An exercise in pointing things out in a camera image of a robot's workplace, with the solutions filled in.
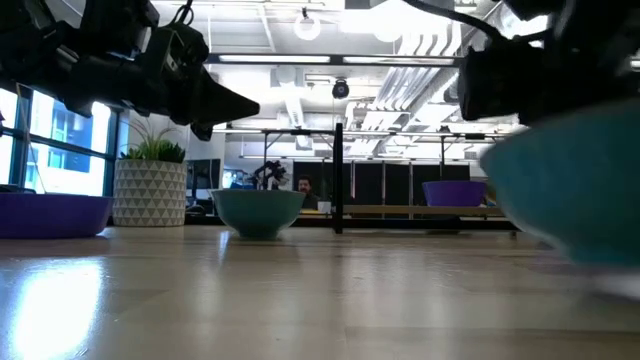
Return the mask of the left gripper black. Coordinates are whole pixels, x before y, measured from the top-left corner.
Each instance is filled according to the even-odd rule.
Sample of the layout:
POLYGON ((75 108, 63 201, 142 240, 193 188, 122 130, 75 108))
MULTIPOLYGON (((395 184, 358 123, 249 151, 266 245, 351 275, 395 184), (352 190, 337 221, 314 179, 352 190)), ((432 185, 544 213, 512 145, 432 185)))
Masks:
POLYGON ((260 104, 216 82, 201 70, 195 115, 187 99, 189 72, 177 65, 158 68, 139 61, 82 58, 71 67, 60 88, 60 99, 73 110, 83 110, 97 101, 157 113, 179 125, 190 125, 199 140, 209 142, 213 126, 257 115, 260 104))

